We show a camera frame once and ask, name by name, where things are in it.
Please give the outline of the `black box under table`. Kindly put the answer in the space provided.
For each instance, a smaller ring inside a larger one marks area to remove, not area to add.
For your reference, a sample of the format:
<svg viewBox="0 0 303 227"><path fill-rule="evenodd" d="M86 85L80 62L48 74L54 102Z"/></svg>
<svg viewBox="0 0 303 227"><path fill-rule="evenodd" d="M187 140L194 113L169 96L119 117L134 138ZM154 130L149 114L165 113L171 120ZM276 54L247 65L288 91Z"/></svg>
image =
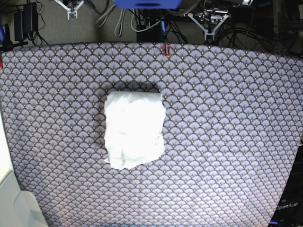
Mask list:
<svg viewBox="0 0 303 227"><path fill-rule="evenodd" d="M136 40L139 43L162 43L162 30L160 25L147 31L136 33Z"/></svg>

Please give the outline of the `white T-shirt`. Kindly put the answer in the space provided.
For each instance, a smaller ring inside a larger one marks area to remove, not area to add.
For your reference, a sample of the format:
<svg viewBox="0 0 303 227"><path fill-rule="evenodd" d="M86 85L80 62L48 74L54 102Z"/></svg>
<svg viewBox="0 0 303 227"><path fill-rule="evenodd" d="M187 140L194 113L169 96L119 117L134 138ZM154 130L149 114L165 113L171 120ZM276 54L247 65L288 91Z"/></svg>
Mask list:
<svg viewBox="0 0 303 227"><path fill-rule="evenodd" d="M104 103L104 135L111 168L123 170L157 160L164 153L162 94L111 92Z"/></svg>

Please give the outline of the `grey plastic bin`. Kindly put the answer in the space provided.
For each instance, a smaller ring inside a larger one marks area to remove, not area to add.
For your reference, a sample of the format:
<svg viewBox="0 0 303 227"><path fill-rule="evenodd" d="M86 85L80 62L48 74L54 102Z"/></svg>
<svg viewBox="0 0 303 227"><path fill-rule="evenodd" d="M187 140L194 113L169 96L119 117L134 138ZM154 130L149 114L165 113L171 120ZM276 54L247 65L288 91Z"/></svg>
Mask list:
<svg viewBox="0 0 303 227"><path fill-rule="evenodd" d="M48 226L33 193L23 191L13 172L0 182L0 225L2 227Z"/></svg>

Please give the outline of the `black stand left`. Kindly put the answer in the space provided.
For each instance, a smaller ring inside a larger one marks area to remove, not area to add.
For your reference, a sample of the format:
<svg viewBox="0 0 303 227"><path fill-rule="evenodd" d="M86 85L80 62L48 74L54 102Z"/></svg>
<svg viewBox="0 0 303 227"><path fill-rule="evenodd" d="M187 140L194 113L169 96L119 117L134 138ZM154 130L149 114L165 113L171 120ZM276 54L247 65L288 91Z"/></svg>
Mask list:
<svg viewBox="0 0 303 227"><path fill-rule="evenodd" d="M0 25L0 50L8 52L16 47L27 45L26 40L32 41L34 33L38 31L37 3L27 1L25 4L0 3L0 15L13 14L14 39L10 38L10 28L8 24Z"/></svg>

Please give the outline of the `red table clamp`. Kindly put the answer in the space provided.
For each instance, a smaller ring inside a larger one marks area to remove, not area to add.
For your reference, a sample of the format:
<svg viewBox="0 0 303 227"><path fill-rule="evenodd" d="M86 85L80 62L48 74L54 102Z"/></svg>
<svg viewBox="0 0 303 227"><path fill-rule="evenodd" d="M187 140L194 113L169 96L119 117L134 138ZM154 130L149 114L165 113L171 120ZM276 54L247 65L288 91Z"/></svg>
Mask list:
<svg viewBox="0 0 303 227"><path fill-rule="evenodd" d="M170 57L170 46L168 43L163 44L162 50L163 50L164 57Z"/></svg>

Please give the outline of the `patterned blue table cloth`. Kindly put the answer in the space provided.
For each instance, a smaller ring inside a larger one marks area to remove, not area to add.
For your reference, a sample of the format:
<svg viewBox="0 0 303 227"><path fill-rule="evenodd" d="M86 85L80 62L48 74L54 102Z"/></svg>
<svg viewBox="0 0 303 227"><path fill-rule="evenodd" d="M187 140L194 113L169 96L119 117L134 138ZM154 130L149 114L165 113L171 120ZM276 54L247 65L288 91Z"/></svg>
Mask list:
<svg viewBox="0 0 303 227"><path fill-rule="evenodd" d="M266 227L303 133L303 61L216 46L87 43L2 54L17 181L51 227ZM160 92L164 154L104 162L104 101Z"/></svg>

